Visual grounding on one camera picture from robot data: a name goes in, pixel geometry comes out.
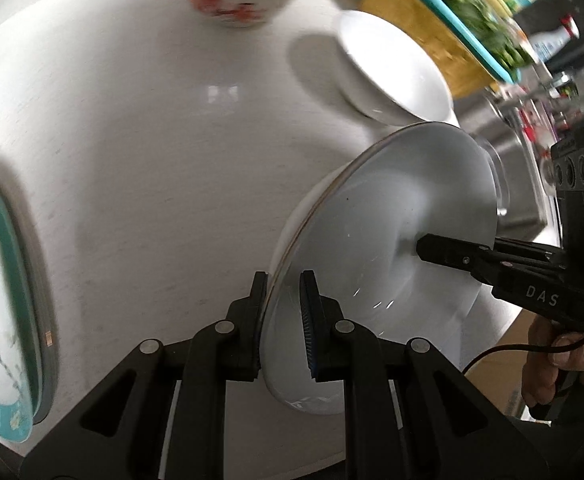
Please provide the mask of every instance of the teal plate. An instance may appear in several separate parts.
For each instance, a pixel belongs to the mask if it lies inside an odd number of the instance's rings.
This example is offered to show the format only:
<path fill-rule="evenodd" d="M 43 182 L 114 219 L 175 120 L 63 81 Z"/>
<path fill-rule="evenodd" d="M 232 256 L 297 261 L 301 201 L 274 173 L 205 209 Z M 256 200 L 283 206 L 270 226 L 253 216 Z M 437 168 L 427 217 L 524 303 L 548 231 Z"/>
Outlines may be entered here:
<path fill-rule="evenodd" d="M 485 70 L 487 70 L 495 79 L 505 83 L 515 83 L 516 81 L 508 74 L 507 70 L 492 56 L 488 50 L 481 44 L 472 31 L 452 12 L 443 0 L 421 0 L 441 21 L 450 28 L 464 46 L 478 59 Z"/>
<path fill-rule="evenodd" d="M 30 436 L 39 402 L 36 335 L 21 251 L 0 198 L 0 437 L 13 442 Z"/>

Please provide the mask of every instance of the bottle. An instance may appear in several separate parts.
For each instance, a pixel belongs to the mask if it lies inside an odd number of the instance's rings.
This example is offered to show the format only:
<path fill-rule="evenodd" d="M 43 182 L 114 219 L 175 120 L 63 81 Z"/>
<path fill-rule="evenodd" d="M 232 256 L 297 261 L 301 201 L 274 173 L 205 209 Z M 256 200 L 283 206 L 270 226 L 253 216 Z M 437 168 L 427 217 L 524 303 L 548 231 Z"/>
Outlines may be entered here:
<path fill-rule="evenodd" d="M 539 32 L 529 38 L 532 48 L 540 61 L 547 62 L 561 51 L 572 38 L 579 38 L 580 33 L 571 14 L 560 20 L 560 27 L 548 32 Z"/>

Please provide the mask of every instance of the sink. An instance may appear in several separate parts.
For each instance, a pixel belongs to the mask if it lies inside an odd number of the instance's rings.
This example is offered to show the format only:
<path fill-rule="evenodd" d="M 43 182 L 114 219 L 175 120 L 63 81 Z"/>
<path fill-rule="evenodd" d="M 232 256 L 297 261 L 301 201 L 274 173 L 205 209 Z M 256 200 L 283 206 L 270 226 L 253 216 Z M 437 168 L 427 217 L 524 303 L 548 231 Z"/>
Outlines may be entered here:
<path fill-rule="evenodd" d="M 489 155 L 499 208 L 496 235 L 534 240 L 548 225 L 548 212 L 531 142 L 502 120 L 484 92 L 454 108 L 460 127 Z"/>

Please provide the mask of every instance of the white countertop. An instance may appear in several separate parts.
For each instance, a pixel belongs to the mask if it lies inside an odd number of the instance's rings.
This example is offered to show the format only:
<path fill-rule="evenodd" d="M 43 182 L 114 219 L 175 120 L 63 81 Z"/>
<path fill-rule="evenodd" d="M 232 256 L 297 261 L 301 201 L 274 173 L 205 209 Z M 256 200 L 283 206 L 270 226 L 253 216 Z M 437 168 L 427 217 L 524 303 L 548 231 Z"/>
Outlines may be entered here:
<path fill-rule="evenodd" d="M 339 4 L 354 0 L 294 0 L 234 30 L 186 0 L 0 0 L 0 187 L 49 286 L 60 361 L 52 412 L 19 452 L 143 339 L 224 317 L 299 200 L 389 133 L 332 82 Z M 461 362 L 519 311 L 484 288 Z M 229 479 L 344 455 L 341 415 L 290 410 L 261 379 L 228 384 L 226 420 Z"/>

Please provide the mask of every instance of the teal tray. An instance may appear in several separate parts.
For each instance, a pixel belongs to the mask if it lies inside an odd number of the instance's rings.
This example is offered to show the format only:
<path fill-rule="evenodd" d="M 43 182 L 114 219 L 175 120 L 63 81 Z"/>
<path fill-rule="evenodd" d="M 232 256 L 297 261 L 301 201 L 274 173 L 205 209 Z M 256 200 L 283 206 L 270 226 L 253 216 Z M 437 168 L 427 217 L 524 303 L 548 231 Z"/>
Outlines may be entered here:
<path fill-rule="evenodd" d="M 482 46 L 476 36 L 472 34 L 472 31 L 452 12 L 452 9 L 443 3 L 443 0 L 421 1 L 450 28 L 460 42 L 467 47 L 495 79 L 510 84 L 518 81 L 520 75 L 514 81 L 507 70 Z"/>

